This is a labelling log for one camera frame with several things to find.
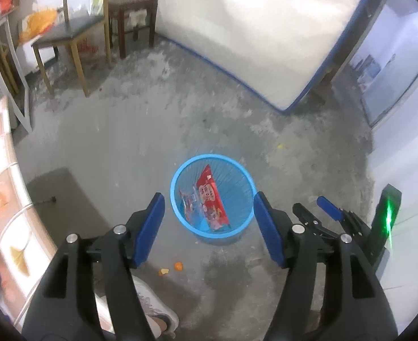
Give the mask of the blue plastic trash basket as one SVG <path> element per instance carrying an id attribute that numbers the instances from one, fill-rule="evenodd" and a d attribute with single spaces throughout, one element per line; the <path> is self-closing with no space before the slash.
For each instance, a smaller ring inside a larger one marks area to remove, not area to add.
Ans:
<path id="1" fill-rule="evenodd" d="M 249 172 L 219 154 L 188 159 L 170 183 L 176 218 L 195 235 L 213 242 L 236 239 L 249 226 L 256 193 Z"/>

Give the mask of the orange peel piece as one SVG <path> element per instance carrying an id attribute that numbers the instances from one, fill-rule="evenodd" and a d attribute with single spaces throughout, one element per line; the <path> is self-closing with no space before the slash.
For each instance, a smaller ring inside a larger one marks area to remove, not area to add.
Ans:
<path id="1" fill-rule="evenodd" d="M 159 275 L 160 276 L 165 276 L 169 273 L 169 271 L 170 271 L 169 269 L 162 268 L 162 269 L 159 270 Z"/>

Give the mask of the small orange fruit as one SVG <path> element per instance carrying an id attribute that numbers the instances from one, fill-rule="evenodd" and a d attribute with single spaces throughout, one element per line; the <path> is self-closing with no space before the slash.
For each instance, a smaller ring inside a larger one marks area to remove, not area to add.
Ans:
<path id="1" fill-rule="evenodd" d="M 181 263 L 181 262 L 177 262 L 177 263 L 175 263 L 174 264 L 174 268 L 175 268 L 175 270 L 176 271 L 183 271 L 184 270 L 184 266 L 183 266 L 183 263 Z"/>

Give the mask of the red snack wrapper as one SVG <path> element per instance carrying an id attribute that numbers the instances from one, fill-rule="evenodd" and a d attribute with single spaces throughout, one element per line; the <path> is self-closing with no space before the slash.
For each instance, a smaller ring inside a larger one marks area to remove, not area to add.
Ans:
<path id="1" fill-rule="evenodd" d="M 197 179 L 196 187 L 203 214 L 210 229 L 217 231 L 224 226 L 229 226 L 230 221 L 209 164 L 205 166 L 199 179 Z"/>

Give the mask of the white shoe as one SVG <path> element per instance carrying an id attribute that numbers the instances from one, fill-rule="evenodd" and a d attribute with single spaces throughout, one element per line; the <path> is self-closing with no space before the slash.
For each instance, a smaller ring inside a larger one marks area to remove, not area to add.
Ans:
<path id="1" fill-rule="evenodd" d="M 140 278 L 131 275 L 146 320 L 156 339 L 166 335 L 175 338 L 179 326 L 178 315 Z M 95 296 L 95 304 L 104 331 L 114 334 L 114 328 L 105 296 Z"/>

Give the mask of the checkered ginkgo tablecloth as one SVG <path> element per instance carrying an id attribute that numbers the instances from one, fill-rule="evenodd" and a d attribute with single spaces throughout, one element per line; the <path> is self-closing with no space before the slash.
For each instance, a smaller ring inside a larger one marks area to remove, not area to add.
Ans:
<path id="1" fill-rule="evenodd" d="M 0 310 L 21 329 L 56 247 L 32 202 L 15 155 L 8 100 L 0 99 Z"/>

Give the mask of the white mattress blue edge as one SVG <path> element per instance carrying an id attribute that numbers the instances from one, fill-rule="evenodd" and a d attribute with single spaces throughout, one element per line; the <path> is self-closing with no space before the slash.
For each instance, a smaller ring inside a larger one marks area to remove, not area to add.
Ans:
<path id="1" fill-rule="evenodd" d="M 286 112 L 344 61 L 381 0 L 158 0 L 157 31 Z"/>

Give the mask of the wooden chair black seat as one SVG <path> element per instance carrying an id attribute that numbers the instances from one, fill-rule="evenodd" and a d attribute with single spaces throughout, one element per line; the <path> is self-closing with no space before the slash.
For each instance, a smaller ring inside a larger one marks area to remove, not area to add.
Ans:
<path id="1" fill-rule="evenodd" d="M 79 83 L 82 86 L 82 90 L 85 97 L 90 96 L 86 78 L 84 76 L 81 59 L 77 44 L 86 38 L 94 28 L 103 26 L 104 38 L 105 38 L 105 52 L 106 61 L 108 65 L 112 64 L 111 46 L 110 46 L 110 33 L 109 33 L 109 0 L 103 0 L 103 14 L 102 15 L 88 15 L 77 18 L 70 18 L 68 15 L 68 0 L 63 0 L 63 12 L 64 22 L 59 23 L 57 26 L 53 26 L 43 36 L 37 39 L 32 48 L 35 54 L 39 71 L 44 81 L 46 88 L 51 95 L 54 94 L 54 90 L 50 84 L 49 78 L 46 74 L 45 66 L 42 61 L 42 57 L 39 53 L 40 49 L 55 48 L 58 46 L 65 46 L 70 49 L 74 66 L 76 67 L 76 73 L 79 79 Z"/>

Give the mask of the dark brown wooden stool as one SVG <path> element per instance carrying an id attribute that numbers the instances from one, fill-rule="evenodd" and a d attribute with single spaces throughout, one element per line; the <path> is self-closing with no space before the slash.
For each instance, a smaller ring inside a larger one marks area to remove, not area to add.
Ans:
<path id="1" fill-rule="evenodd" d="M 139 38 L 140 30 L 149 30 L 149 47 L 154 47 L 156 33 L 158 0 L 110 0 L 109 42 L 117 36 L 119 57 L 126 57 L 126 35 L 133 34 L 133 40 Z"/>

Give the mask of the orange plastic bag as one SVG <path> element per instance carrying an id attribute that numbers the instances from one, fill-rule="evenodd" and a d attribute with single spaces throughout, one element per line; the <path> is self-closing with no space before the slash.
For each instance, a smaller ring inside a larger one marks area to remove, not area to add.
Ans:
<path id="1" fill-rule="evenodd" d="M 50 30 L 55 24 L 57 15 L 56 9 L 44 9 L 27 15 L 19 23 L 18 42 L 23 44 Z"/>

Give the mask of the white metal shelf table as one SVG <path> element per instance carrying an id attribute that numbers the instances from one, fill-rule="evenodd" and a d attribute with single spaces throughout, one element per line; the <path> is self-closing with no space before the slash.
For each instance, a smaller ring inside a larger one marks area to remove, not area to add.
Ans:
<path id="1" fill-rule="evenodd" d="M 32 132 L 32 124 L 29 108 L 29 87 L 22 67 L 18 60 L 14 41 L 12 39 L 9 16 L 15 12 L 17 7 L 13 7 L 5 14 L 0 15 L 0 91 L 3 95 L 9 97 L 13 113 L 21 123 L 27 133 Z M 20 94 L 20 89 L 15 81 L 15 76 L 9 65 L 9 56 L 12 58 L 16 73 L 22 83 L 23 108 L 19 108 L 15 101 L 15 95 Z"/>

